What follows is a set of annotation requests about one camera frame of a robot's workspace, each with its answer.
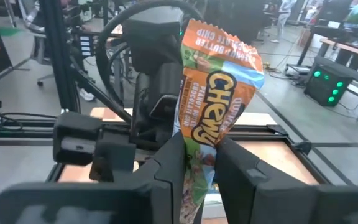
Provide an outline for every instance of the office chair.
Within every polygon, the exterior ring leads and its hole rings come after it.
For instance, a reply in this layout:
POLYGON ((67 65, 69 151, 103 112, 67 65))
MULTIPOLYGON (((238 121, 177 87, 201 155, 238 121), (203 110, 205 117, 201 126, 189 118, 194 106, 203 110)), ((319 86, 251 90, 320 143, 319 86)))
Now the office chair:
MULTIPOLYGON (((34 3, 36 0, 18 0, 20 11, 23 17, 23 20, 27 18, 28 13, 32 10, 34 3)), ((49 58, 45 57, 45 43, 46 43, 46 35, 45 33, 31 29, 28 25, 24 22, 24 27, 29 31, 29 33, 34 37, 34 43, 32 46, 30 59, 37 61, 41 65, 52 65, 49 58)), ((49 78, 54 78, 55 75, 48 74, 44 77, 37 79, 37 85, 43 86, 43 81, 49 78)))

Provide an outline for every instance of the table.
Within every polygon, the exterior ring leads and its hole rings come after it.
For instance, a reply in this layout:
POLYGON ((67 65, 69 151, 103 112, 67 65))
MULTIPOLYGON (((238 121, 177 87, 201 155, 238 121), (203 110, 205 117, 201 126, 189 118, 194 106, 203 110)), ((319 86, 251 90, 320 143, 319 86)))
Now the table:
MULTIPOLYGON (((329 66, 330 68, 333 68, 334 70, 336 70, 339 73, 349 75, 355 81, 358 82, 358 71, 356 70, 356 66, 353 66, 353 68, 351 69, 349 67, 346 67, 347 62, 342 62, 341 60, 336 60, 335 62, 332 62, 329 59, 324 58, 329 46, 334 45, 335 42, 332 40, 329 40, 327 38, 322 38, 320 41, 321 41, 322 45, 319 49, 319 52, 318 52, 316 58, 314 59, 314 64, 312 66, 311 71, 313 71, 315 69, 315 67, 318 65, 325 65, 325 66, 329 66)), ((352 47, 349 44, 339 44, 338 43, 336 46, 339 47, 340 49, 348 50, 348 51, 353 52, 358 55, 358 48, 352 47)), ((352 94, 355 94, 358 96, 358 93, 356 93, 350 89, 347 89, 347 90, 349 92, 351 92, 352 94)))
MULTIPOLYGON (((91 116, 101 118, 105 121, 122 121, 116 114, 107 108, 94 108, 91 116)), ((267 113, 243 113, 236 124, 248 125, 267 125, 276 124, 274 119, 267 113)), ((288 175, 306 183, 319 184, 317 180, 309 173, 307 168, 298 160, 291 149, 283 142, 238 142, 244 149, 259 156, 272 166, 286 172, 288 175)), ((86 167, 65 166, 59 182, 94 182, 89 179, 91 165, 86 167)), ((204 218, 202 224, 225 224, 226 218, 204 218)))

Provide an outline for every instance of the snack bar wrapper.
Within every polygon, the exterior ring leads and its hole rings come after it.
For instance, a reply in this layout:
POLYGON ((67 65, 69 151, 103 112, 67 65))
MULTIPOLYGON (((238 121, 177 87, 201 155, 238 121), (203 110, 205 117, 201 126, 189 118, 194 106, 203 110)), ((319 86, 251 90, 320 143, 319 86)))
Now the snack bar wrapper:
POLYGON ((211 188, 216 145, 264 84, 255 48, 223 30, 191 20, 181 45, 183 80, 173 134, 185 138, 187 170, 180 214, 191 224, 211 188))

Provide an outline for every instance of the led light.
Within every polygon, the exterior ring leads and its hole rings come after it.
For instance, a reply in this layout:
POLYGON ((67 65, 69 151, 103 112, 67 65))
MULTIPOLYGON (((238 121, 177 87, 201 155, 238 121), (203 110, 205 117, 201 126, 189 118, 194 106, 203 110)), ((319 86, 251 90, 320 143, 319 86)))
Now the led light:
POLYGON ((314 77, 319 77, 321 75, 321 72, 320 71, 316 71, 315 73, 314 73, 314 77))

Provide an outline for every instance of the wooden board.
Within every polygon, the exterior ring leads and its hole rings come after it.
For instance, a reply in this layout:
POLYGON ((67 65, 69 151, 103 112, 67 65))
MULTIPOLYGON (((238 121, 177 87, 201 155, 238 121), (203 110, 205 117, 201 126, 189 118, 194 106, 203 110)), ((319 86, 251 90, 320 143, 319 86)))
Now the wooden board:
MULTIPOLYGON (((105 121, 122 121, 115 113, 107 108, 93 108, 91 116, 105 121)), ((243 125, 266 125, 276 124, 274 119, 267 113, 244 113, 236 124, 243 125)), ((244 149, 255 154, 270 165, 287 173, 288 175, 306 183, 318 184, 316 179, 308 172, 306 167, 298 160, 291 149, 283 142, 237 142, 244 149)), ((94 182, 89 179, 91 164, 86 167, 65 166, 59 182, 94 182)), ((227 224, 226 218, 203 219, 202 224, 227 224)))
MULTIPOLYGON (((334 41, 329 40, 328 38, 322 38, 322 39, 320 39, 320 42, 326 43, 326 44, 329 44, 329 45, 334 45, 335 44, 334 41)), ((340 44, 340 43, 337 43, 336 46, 339 47, 340 49, 348 50, 350 52, 354 52, 354 53, 358 54, 358 48, 351 47, 351 46, 345 45, 345 44, 340 44)))

